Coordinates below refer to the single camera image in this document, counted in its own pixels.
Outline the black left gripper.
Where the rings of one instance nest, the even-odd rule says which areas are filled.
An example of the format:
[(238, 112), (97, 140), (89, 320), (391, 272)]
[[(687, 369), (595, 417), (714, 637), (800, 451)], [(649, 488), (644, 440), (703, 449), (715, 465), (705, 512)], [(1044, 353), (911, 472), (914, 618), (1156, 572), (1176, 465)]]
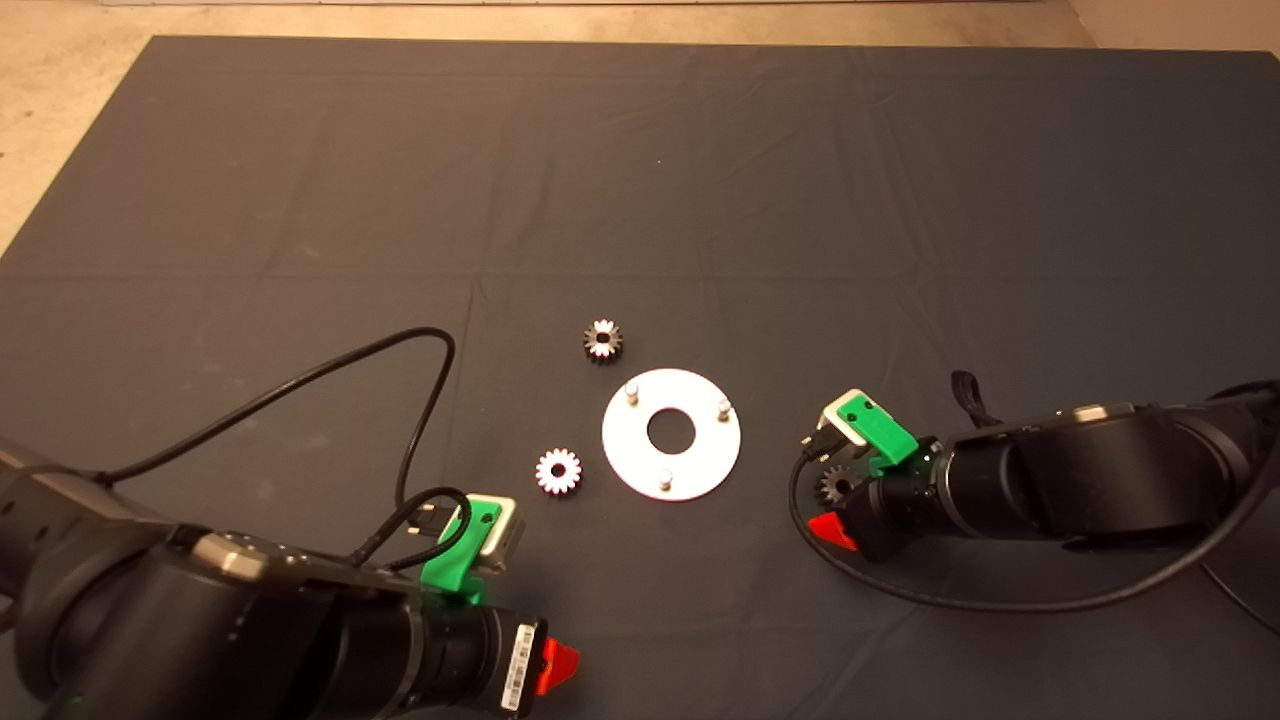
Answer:
[(580, 652), (548, 641), (538, 615), (475, 603), (422, 611), (422, 652), (404, 710), (461, 707), (498, 719), (526, 719), (538, 696), (573, 678)]

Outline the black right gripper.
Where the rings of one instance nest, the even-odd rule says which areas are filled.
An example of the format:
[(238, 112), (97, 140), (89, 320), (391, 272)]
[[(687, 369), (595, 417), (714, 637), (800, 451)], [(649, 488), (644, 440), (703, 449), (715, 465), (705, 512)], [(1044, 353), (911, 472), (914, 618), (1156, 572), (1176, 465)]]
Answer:
[(977, 537), (960, 514), (948, 471), (964, 439), (923, 439), (892, 462), (882, 448), (870, 448), (867, 473), (845, 496), (845, 527), (837, 512), (808, 519), (817, 539), (870, 562), (886, 562), (909, 544), (931, 537)]

